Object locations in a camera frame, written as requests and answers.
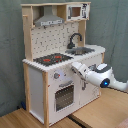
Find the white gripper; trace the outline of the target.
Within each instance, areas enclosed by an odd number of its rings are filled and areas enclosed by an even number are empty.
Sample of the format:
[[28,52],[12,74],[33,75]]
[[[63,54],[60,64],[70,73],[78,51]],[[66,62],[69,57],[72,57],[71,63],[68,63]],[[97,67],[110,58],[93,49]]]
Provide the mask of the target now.
[[90,71],[90,69],[85,64],[81,64],[79,62],[73,62],[72,63],[72,69],[82,79],[85,79],[87,73]]

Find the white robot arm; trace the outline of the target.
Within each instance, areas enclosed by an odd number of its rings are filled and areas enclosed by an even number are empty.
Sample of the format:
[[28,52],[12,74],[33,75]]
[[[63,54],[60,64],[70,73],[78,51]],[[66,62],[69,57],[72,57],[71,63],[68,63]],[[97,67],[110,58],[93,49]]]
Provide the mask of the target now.
[[85,64],[72,63],[73,71],[83,80],[101,88],[113,88],[128,93],[128,81],[119,82],[115,79],[111,66],[102,63],[95,70],[91,70]]

